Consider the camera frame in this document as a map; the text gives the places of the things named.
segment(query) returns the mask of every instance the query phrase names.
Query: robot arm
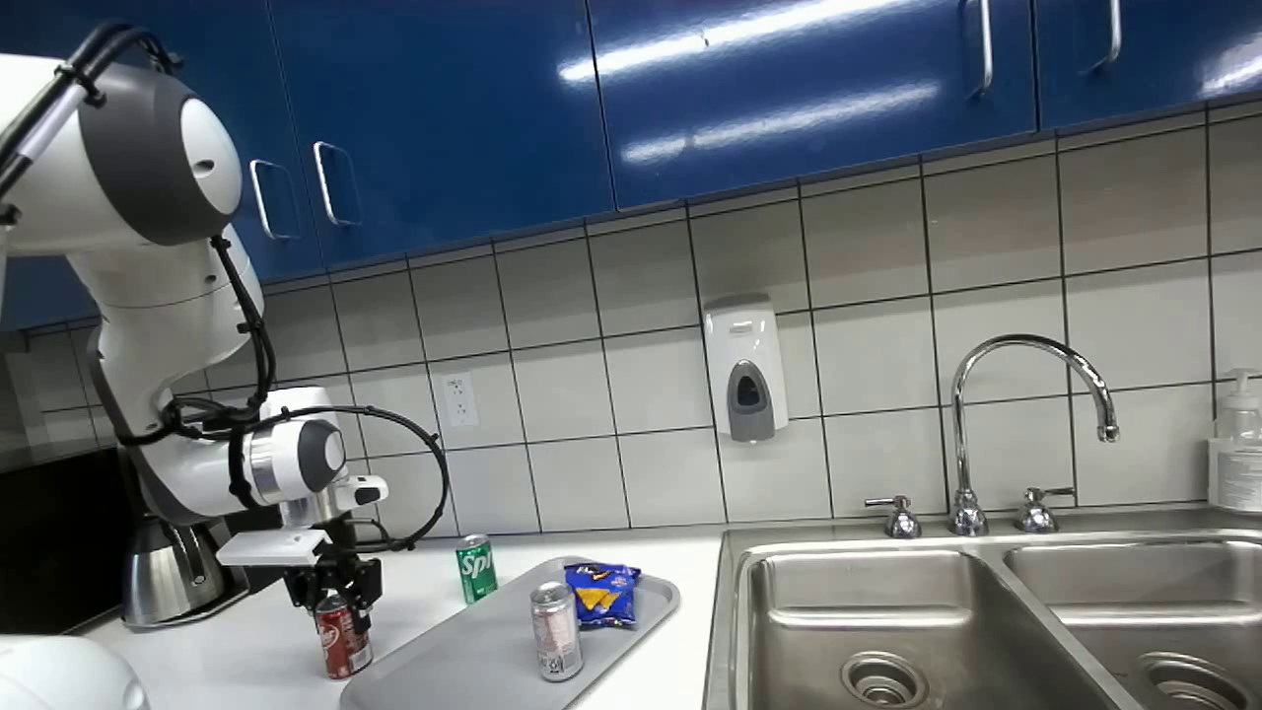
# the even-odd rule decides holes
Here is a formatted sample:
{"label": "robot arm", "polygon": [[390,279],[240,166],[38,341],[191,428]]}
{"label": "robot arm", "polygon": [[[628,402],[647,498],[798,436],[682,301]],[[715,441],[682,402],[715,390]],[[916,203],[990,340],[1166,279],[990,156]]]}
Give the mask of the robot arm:
{"label": "robot arm", "polygon": [[[88,52],[121,52],[120,34],[148,44],[156,69],[106,69]],[[0,53],[0,232],[17,256],[62,252],[104,307],[89,375],[145,504],[177,523],[280,504],[302,531],[388,498],[381,481],[347,471],[325,390],[268,390],[260,285],[230,226],[240,201],[230,131],[164,76],[148,32],[95,32],[74,59]],[[193,423],[169,381],[244,341],[260,362],[254,402]],[[234,540],[234,558],[288,569],[296,552],[260,536]]]}

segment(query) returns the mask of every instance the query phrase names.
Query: small can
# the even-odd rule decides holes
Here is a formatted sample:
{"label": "small can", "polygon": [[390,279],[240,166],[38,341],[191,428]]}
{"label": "small can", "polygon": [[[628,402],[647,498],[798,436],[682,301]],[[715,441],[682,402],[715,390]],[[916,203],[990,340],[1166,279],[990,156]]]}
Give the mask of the small can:
{"label": "small can", "polygon": [[372,665],[372,634],[355,631],[355,611],[335,586],[325,591],[311,613],[326,679],[351,679]]}
{"label": "small can", "polygon": [[535,628],[535,663],[544,683],[568,683],[582,670],[577,591],[565,581],[544,581],[527,595],[527,617]]}
{"label": "small can", "polygon": [[484,599],[489,591],[501,586],[484,531],[471,531],[471,536],[456,545],[456,569],[461,569],[465,603],[476,603],[476,599]]}

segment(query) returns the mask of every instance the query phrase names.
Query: double sink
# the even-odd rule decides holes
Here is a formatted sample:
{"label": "double sink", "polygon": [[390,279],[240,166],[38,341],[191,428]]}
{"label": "double sink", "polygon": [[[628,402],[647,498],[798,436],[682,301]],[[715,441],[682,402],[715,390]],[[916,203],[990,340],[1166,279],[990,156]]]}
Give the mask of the double sink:
{"label": "double sink", "polygon": [[1221,512],[1054,536],[735,531],[706,710],[1262,710],[1262,531]]}

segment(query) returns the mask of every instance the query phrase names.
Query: tray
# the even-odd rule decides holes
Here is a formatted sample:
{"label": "tray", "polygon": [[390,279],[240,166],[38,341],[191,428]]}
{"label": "tray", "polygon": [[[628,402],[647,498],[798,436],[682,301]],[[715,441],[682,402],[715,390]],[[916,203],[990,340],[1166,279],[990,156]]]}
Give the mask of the tray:
{"label": "tray", "polygon": [[565,563],[581,558],[582,556],[544,558],[480,603],[402,642],[394,653],[377,659],[347,683],[340,710],[572,704],[601,673],[607,673],[680,608],[680,586],[669,581],[637,574],[635,631],[581,631],[582,670],[568,683],[544,683],[535,670],[527,591],[544,581],[565,581]]}

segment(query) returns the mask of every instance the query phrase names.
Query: countertop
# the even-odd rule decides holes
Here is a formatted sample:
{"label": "countertop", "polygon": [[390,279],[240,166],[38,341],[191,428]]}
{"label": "countertop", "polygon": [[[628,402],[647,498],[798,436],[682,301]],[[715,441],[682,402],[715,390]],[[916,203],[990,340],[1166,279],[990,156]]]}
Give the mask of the countertop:
{"label": "countertop", "polygon": [[[637,563],[680,582],[680,611],[577,710],[698,710],[716,548],[716,531],[526,536],[492,540],[492,558],[501,582],[553,556]],[[453,545],[381,556],[381,586],[372,628],[377,659],[465,608]],[[343,695],[343,683],[318,670],[317,628],[306,611],[288,603],[284,582],[193,628],[133,634],[116,617],[95,628],[89,638],[133,665],[152,710],[335,710]]]}

